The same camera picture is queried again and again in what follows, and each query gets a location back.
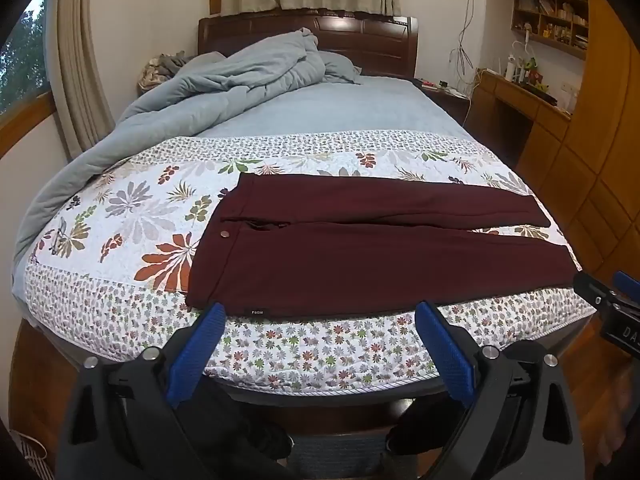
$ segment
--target floor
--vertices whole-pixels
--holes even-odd
[[[560,357],[574,396],[586,457],[587,479],[595,466],[596,445],[606,420],[611,401],[611,385],[630,358],[598,337],[599,321],[593,319],[580,337]],[[56,351],[47,339],[23,322],[18,334],[12,367],[10,423],[14,430],[37,438],[49,451],[49,463],[56,458],[58,431],[62,424],[66,401],[76,378],[75,369]],[[389,405],[362,409],[319,410],[317,408],[277,409],[266,413],[293,433],[305,433],[300,420],[314,420],[323,433],[372,430],[392,420]],[[424,472],[434,454],[420,457]]]

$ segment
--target bed headboard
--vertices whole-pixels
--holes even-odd
[[[270,10],[200,20],[198,54],[230,56],[244,47],[306,27],[318,49],[343,54],[364,75],[412,78],[418,51],[418,20],[324,9]]]

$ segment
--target blue gripper pad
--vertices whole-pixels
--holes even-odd
[[[415,328],[452,399],[469,408],[474,402],[474,370],[427,303],[415,309]]]
[[[613,275],[613,284],[632,301],[640,303],[640,282],[636,282],[631,276],[619,270]]]
[[[196,321],[198,326],[169,370],[166,400],[173,409],[183,400],[191,399],[202,371],[225,331],[225,321],[225,307],[219,303]]]

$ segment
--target floral bedspread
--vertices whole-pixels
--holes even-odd
[[[184,304],[193,255],[212,211],[244,171],[389,177],[532,194],[481,144],[435,134],[177,137],[111,168],[51,220],[26,267],[31,313],[58,336],[112,360],[162,346],[198,315]],[[551,223],[483,231],[567,244]],[[269,265],[277,255],[255,257]],[[550,288],[442,312],[480,344],[501,347],[594,311],[571,290]],[[393,388],[436,370],[414,314],[406,312],[304,323],[230,318],[206,373],[271,393],[332,395]]]

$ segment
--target sky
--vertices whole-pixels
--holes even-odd
[[[31,0],[31,3],[24,10],[39,10],[40,9],[40,0]]]

